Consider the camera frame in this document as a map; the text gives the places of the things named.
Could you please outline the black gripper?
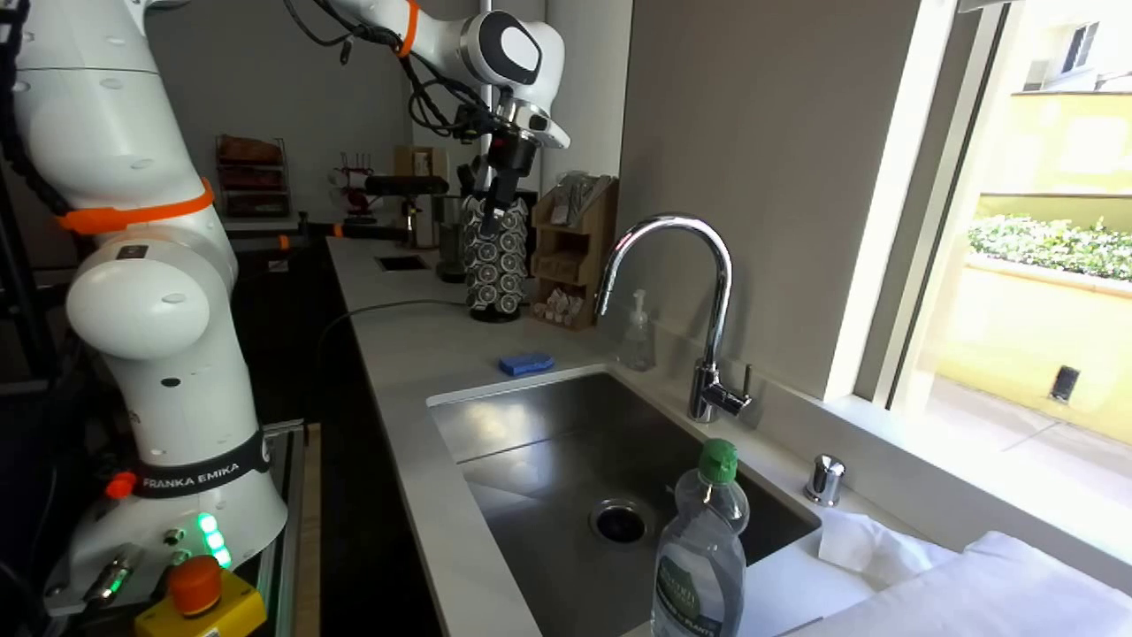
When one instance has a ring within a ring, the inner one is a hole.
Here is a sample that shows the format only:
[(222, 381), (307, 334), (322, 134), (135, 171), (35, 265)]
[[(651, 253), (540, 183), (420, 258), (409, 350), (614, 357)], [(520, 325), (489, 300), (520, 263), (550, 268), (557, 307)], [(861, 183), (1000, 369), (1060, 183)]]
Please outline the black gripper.
[(484, 186), (489, 210), (511, 210), (520, 182), (531, 173), (537, 147), (551, 140), (551, 115), (527, 104), (502, 104), (492, 112), (484, 161), (492, 171)]

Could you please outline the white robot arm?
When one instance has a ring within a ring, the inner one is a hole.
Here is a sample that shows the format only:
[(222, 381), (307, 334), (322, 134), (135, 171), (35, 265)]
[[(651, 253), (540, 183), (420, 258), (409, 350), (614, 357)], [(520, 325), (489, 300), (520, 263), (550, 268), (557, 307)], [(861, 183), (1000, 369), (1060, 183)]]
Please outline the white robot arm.
[(169, 5), (4, 8), (11, 158), (97, 243), (64, 312), (112, 376), (137, 449), (50, 571), (57, 619), (137, 603), (195, 554), (237, 571), (287, 528), (230, 315), (237, 253), (145, 35)]

